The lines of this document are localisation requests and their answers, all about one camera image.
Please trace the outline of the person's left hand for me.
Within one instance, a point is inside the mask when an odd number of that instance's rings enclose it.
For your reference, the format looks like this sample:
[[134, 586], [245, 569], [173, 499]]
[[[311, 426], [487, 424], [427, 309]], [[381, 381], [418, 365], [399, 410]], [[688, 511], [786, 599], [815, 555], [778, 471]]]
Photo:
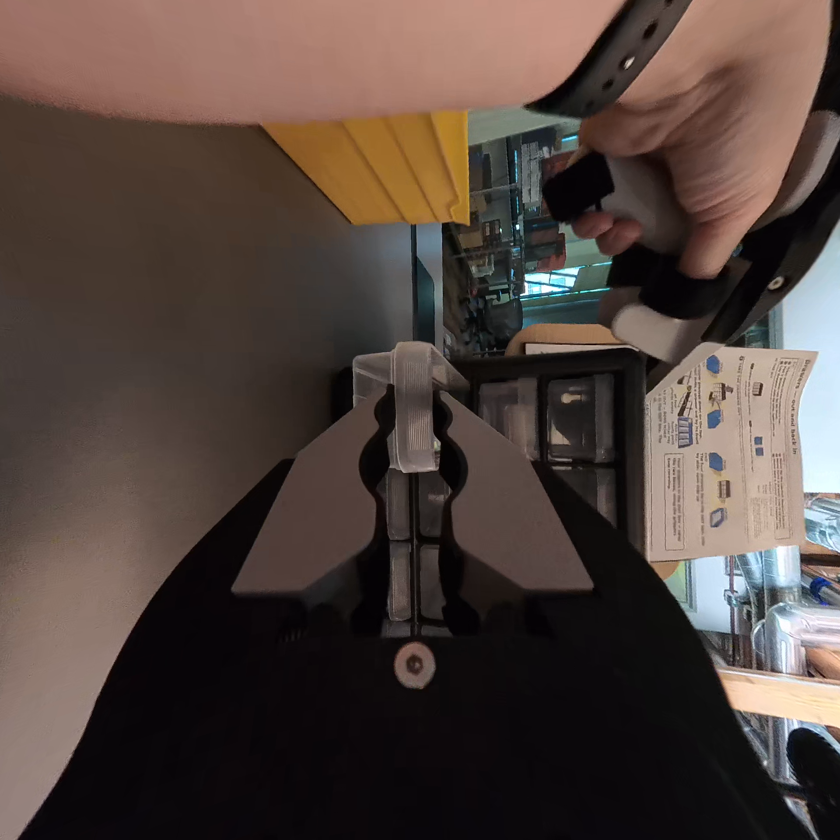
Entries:
[[691, 2], [579, 155], [647, 156], [690, 220], [679, 271], [709, 280], [780, 190], [821, 79], [827, 1]]

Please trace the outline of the printed instruction sheet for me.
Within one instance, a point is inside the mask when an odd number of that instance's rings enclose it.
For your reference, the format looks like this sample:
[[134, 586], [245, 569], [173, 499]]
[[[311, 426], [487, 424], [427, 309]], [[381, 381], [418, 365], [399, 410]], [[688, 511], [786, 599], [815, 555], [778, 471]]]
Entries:
[[799, 545], [799, 415], [817, 353], [702, 343], [646, 396], [647, 561]]

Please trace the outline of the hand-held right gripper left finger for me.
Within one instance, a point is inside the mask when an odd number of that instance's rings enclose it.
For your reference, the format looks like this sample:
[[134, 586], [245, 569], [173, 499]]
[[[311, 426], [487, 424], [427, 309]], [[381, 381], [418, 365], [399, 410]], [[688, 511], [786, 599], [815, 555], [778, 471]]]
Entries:
[[376, 386], [294, 458], [232, 593], [351, 614], [385, 603], [387, 526], [380, 487], [394, 428], [390, 385]]

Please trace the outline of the wooden backing board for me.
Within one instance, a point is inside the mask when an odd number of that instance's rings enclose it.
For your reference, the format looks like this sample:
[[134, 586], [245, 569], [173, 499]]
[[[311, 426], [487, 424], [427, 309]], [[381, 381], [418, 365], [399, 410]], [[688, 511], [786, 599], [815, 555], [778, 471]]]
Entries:
[[532, 325], [506, 356], [536, 382], [539, 462], [642, 550], [644, 356], [595, 324]]

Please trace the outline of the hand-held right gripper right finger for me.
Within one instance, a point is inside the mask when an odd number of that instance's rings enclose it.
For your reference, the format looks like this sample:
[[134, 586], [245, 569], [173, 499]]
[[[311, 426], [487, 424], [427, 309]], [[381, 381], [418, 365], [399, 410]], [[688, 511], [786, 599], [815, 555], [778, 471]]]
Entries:
[[592, 595], [592, 578], [523, 451], [446, 392], [435, 396], [435, 433], [449, 490], [438, 556], [449, 632], [477, 634], [492, 613]]

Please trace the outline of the yellow plastic bin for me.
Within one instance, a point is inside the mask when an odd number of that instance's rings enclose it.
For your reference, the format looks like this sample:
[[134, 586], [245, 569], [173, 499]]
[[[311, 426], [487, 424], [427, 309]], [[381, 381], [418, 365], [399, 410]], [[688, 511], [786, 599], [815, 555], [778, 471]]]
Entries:
[[354, 225], [469, 223], [467, 111], [262, 128]]

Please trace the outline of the silver ventilation duct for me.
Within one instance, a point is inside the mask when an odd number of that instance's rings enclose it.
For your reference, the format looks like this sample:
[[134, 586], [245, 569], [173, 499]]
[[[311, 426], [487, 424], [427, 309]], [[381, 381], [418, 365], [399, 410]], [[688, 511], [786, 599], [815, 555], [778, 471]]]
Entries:
[[838, 576], [809, 570], [807, 559], [816, 554], [838, 572], [838, 542], [825, 545], [824, 525], [838, 536], [838, 500], [814, 498], [800, 546], [726, 555], [731, 666], [807, 676], [807, 650], [838, 650]]

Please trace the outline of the black drawer cabinet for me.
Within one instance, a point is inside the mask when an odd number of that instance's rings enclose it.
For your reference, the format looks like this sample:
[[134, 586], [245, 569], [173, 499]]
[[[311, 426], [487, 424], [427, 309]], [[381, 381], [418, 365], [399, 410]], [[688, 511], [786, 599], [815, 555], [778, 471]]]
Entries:
[[371, 538], [343, 565], [356, 635], [382, 634], [408, 528], [408, 618], [453, 636], [594, 644], [619, 585], [651, 571], [644, 531], [644, 366], [630, 350], [453, 366], [400, 343], [353, 360], [374, 431], [352, 457]]

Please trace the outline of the person's left forearm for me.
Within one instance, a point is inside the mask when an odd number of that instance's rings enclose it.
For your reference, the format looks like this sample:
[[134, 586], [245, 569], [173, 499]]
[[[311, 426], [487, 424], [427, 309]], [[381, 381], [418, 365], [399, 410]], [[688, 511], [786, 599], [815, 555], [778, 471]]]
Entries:
[[2, 95], [214, 124], [512, 106], [564, 82], [621, 5], [6, 1]]

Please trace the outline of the clear plastic drawer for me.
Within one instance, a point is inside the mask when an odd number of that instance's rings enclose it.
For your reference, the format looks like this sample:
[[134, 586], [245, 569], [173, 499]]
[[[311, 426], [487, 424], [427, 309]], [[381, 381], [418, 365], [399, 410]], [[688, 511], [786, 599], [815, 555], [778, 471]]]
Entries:
[[395, 425], [388, 435], [391, 467], [405, 474], [437, 471], [434, 394], [467, 392], [467, 379], [437, 347], [418, 341], [399, 342], [388, 352], [358, 355], [352, 373], [354, 405], [378, 387], [393, 388]]

